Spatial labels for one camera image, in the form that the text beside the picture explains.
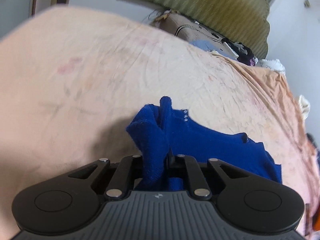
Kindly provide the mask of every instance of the cream fabric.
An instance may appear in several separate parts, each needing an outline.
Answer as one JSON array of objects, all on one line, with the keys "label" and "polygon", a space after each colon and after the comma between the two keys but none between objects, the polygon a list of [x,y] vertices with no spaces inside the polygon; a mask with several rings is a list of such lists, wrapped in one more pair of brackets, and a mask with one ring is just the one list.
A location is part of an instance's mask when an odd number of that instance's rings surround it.
[{"label": "cream fabric", "polygon": [[[18,232],[14,196],[108,157],[136,154],[125,132],[144,104],[170,96],[201,125],[264,142],[311,214],[319,176],[285,79],[204,52],[120,16],[58,7],[0,43],[0,239]],[[304,232],[305,217],[298,227]]]}]

